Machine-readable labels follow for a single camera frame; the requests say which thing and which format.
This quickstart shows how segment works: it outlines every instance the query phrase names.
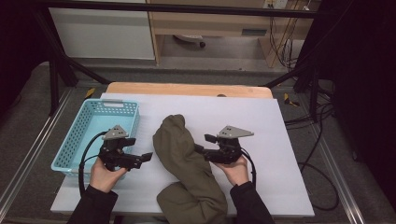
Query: black sleeve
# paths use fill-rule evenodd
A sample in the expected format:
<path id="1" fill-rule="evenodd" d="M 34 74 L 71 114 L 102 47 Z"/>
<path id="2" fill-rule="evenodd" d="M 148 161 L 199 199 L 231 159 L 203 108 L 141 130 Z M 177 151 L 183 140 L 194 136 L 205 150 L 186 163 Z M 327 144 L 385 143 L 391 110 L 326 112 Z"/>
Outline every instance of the black sleeve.
<path id="1" fill-rule="evenodd" d="M 67 223 L 108 224 L 118 197 L 113 191 L 103 193 L 89 185 Z"/>
<path id="2" fill-rule="evenodd" d="M 241 186 L 235 185 L 231 189 L 230 194 L 236 207 L 236 223 L 275 223 L 262 198 L 260 198 L 250 181 Z"/>

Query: white surface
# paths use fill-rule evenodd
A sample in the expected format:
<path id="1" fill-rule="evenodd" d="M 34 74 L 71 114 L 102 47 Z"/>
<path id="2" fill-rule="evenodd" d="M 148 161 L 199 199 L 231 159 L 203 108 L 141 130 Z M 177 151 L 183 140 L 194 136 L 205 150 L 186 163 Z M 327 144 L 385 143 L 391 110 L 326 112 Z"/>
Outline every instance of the white surface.
<path id="1" fill-rule="evenodd" d="M 139 102 L 141 120 L 133 150 L 138 155 L 154 151 L 152 135 L 168 115 L 182 114 L 195 143 L 206 148 L 215 149 L 217 145 L 206 142 L 204 134 L 217 134 L 226 125 L 254 132 L 240 138 L 240 144 L 255 162 L 257 191 L 270 213 L 276 217 L 314 215 L 276 100 L 114 93 L 105 93 L 102 98 Z M 229 214 L 234 215 L 229 193 L 232 186 L 219 168 L 212 165 L 212 171 L 228 200 Z M 150 162 L 129 172 L 114 188 L 119 199 L 113 211 L 161 213 L 156 196 L 174 181 L 154 153 Z M 66 177 L 51 211 L 71 212 L 78 200 L 78 180 Z"/>
<path id="2" fill-rule="evenodd" d="M 98 0 L 146 3 L 145 0 Z M 50 8 L 66 54 L 154 60 L 147 12 Z"/>

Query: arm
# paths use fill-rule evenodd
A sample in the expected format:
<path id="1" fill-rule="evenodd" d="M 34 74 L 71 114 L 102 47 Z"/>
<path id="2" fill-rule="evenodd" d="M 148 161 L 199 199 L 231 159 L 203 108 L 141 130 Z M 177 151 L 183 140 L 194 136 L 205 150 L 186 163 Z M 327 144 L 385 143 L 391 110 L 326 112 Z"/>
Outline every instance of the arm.
<path id="1" fill-rule="evenodd" d="M 92 166 L 90 185 L 67 223 L 108 224 L 118 195 L 111 191 L 126 169 L 108 171 L 98 158 Z"/>
<path id="2" fill-rule="evenodd" d="M 275 223 L 262 198 L 248 180 L 248 162 L 243 156 L 232 164 L 215 165 L 226 174 L 233 185 L 230 194 L 236 207 L 236 223 Z"/>

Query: tripod leg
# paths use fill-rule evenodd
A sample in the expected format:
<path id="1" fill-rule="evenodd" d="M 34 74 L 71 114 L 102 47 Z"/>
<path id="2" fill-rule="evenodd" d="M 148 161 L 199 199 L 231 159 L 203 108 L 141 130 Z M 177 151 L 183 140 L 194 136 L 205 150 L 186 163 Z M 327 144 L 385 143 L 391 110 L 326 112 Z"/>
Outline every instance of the tripod leg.
<path id="1" fill-rule="evenodd" d="M 71 59 L 67 55 L 64 54 L 63 56 L 64 56 L 64 59 L 69 64 L 71 64 L 73 67 L 75 67 L 77 70 L 79 70 L 80 72 L 84 73 L 85 75 L 95 79 L 96 81 L 100 82 L 101 84 L 110 84 L 112 82 L 112 81 L 107 80 L 104 77 L 100 77 L 99 75 L 97 75 L 96 73 L 94 73 L 90 69 L 84 67 L 82 64 L 76 62 L 75 60 Z"/>
<path id="2" fill-rule="evenodd" d="M 272 89 L 273 87 L 279 85 L 280 83 L 288 80 L 291 77 L 299 77 L 300 74 L 307 68 L 307 64 L 303 64 L 300 67 L 288 72 L 287 74 L 283 75 L 282 77 L 279 77 L 273 81 L 268 82 L 267 84 L 260 85 L 259 87 L 267 87 L 269 89 Z"/>

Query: wooden table edge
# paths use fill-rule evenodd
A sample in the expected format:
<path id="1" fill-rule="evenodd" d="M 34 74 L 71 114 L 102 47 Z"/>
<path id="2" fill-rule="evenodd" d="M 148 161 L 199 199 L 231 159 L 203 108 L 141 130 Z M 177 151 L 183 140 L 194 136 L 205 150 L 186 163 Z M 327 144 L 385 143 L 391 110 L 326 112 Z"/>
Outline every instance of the wooden table edge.
<path id="1" fill-rule="evenodd" d="M 106 93 L 132 94 L 165 94 L 165 95 L 201 95 L 228 96 L 273 99 L 271 90 L 266 87 L 252 87 L 243 85 L 202 85 L 176 83 L 147 83 L 147 82 L 112 82 Z"/>

